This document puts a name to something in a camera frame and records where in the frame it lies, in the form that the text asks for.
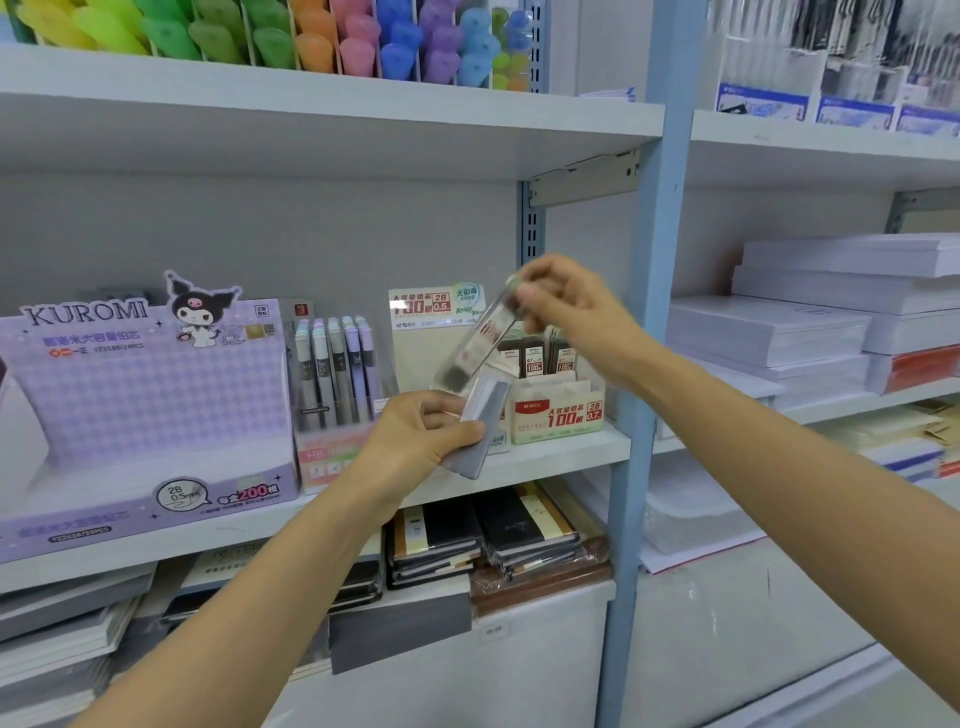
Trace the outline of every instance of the purple display box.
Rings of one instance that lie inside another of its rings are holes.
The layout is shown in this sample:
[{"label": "purple display box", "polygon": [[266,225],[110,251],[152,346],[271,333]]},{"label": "purple display box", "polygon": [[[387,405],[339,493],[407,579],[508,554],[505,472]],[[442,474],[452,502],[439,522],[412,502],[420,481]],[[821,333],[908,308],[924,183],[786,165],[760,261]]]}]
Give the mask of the purple display box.
[{"label": "purple display box", "polygon": [[298,495],[277,301],[168,273],[170,301],[24,306],[0,356],[50,454],[0,520],[0,563]]}]

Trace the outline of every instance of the right hand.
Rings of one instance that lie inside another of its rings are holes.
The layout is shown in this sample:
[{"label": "right hand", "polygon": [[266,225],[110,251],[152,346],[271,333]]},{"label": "right hand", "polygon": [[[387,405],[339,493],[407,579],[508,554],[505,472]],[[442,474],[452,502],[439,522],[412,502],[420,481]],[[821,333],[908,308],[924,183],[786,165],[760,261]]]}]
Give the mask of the right hand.
[{"label": "right hand", "polygon": [[631,388],[637,365],[660,345],[634,321],[603,280],[575,260],[548,254],[523,266],[516,298],[530,333],[547,324],[611,384]]}]

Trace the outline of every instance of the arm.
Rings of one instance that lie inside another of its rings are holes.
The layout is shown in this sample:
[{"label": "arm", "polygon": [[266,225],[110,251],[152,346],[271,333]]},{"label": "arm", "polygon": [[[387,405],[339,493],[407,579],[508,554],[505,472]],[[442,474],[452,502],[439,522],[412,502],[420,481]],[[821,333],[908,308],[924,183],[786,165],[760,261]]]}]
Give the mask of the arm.
[{"label": "arm", "polygon": [[477,442],[463,400],[392,398],[357,458],[182,627],[93,703],[74,728],[257,728],[363,544],[449,451]]},{"label": "arm", "polygon": [[572,260],[521,274],[539,284],[517,290],[528,328],[562,328],[643,398],[818,586],[960,710],[960,512],[670,352]]}]

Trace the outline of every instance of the hand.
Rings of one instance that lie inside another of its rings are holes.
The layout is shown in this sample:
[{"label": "hand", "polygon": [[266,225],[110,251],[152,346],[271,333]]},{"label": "hand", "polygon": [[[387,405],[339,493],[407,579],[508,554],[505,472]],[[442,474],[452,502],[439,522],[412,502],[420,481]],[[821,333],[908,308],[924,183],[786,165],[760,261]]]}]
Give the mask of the hand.
[{"label": "hand", "polygon": [[460,422],[464,400],[430,390],[391,397],[367,444],[345,474],[359,476],[377,498],[381,523],[388,521],[448,452],[483,437],[481,422]]},{"label": "hand", "polygon": [[566,340],[604,379],[631,388],[638,360],[661,349],[634,321],[603,280],[563,255],[544,255],[527,263],[516,298],[526,309],[530,333],[547,324],[561,328]]}]

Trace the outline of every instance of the left hand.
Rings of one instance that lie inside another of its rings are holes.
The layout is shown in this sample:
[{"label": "left hand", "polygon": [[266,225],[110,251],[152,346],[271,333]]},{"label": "left hand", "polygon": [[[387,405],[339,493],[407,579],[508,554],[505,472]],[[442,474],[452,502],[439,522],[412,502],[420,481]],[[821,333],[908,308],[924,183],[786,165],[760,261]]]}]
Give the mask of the left hand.
[{"label": "left hand", "polygon": [[437,390],[391,397],[345,474],[374,490],[388,521],[405,497],[457,448],[483,438],[481,422],[460,422],[465,401]]}]

